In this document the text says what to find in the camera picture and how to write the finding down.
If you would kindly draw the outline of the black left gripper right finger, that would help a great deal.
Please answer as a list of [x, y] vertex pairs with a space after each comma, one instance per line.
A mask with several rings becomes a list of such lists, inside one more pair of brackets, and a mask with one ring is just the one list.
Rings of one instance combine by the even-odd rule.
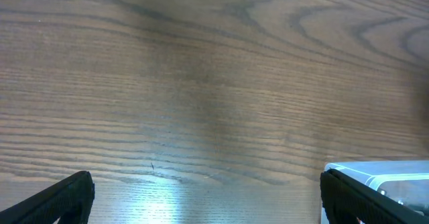
[[346, 174], [320, 174], [322, 207], [330, 224], [428, 224], [428, 218]]

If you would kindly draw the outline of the clear plastic container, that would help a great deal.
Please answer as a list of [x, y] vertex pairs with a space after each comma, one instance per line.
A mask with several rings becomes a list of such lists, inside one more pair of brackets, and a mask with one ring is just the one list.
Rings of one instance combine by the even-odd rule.
[[[338, 170], [395, 202], [428, 218], [428, 161], [330, 162]], [[322, 207], [321, 223], [327, 224]]]

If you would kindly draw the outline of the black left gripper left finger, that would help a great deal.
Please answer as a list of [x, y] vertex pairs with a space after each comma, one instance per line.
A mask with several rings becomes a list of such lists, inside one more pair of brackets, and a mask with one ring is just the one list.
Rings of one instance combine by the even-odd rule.
[[95, 184], [88, 171], [79, 171], [1, 211], [1, 222], [87, 223], [95, 199]]

